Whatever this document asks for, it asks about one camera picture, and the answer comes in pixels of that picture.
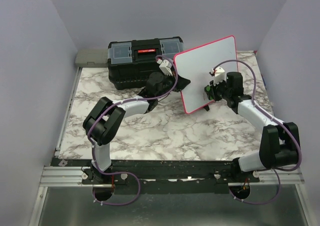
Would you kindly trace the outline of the green whiteboard eraser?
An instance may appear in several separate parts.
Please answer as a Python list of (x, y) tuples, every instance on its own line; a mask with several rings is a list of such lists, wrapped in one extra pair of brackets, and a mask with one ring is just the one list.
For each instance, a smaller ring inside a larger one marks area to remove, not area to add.
[(212, 90), (212, 88), (211, 88), (210, 85), (207, 85), (207, 86), (204, 88), (204, 93), (205, 93), (205, 95), (206, 95), (206, 97), (207, 97), (207, 99), (208, 99), (209, 101), (214, 100), (214, 93), (213, 93), (213, 90)]

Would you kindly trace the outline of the pink framed whiteboard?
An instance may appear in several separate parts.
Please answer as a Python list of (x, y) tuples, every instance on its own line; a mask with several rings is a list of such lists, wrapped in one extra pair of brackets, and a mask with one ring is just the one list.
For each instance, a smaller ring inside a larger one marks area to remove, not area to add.
[(210, 72), (219, 63), (236, 59), (236, 39), (233, 35), (187, 49), (174, 56), (173, 62), (178, 75), (190, 80), (180, 92), (186, 114), (192, 114), (213, 102), (208, 99), (204, 90), (213, 80)]

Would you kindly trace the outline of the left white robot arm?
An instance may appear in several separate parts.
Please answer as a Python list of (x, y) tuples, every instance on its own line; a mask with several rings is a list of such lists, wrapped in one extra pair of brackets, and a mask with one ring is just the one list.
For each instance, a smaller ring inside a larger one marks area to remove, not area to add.
[(153, 72), (145, 83), (145, 87), (133, 98), (112, 101), (102, 97), (84, 120), (82, 127), (91, 143), (93, 177), (101, 184), (107, 183), (111, 177), (109, 167), (110, 143), (116, 136), (123, 119), (151, 112), (160, 98), (171, 92), (180, 92), (191, 83), (189, 79), (179, 75), (164, 75)]

